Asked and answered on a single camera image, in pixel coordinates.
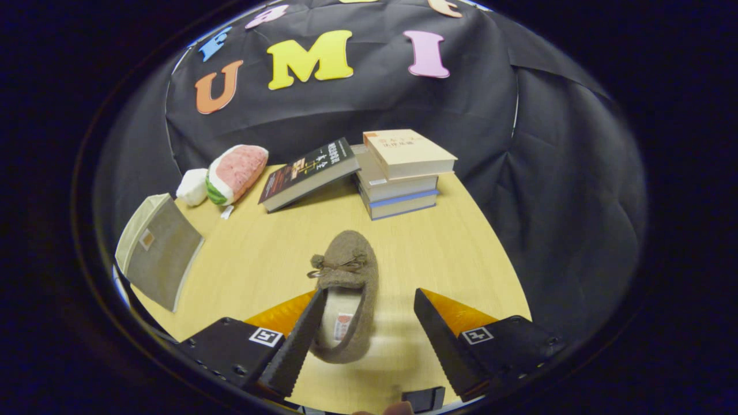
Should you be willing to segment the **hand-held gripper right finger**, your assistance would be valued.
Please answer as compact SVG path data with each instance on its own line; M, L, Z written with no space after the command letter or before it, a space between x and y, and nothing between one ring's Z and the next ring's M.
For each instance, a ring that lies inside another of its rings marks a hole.
M514 393L568 346L520 315L498 319L419 288L413 309L454 393L464 402Z

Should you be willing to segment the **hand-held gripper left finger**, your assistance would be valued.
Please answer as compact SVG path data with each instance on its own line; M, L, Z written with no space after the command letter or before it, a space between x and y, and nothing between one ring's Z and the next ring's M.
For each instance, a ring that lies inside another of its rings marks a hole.
M327 291L317 289L248 321L223 317L176 344L201 370L269 399L290 397L321 325Z

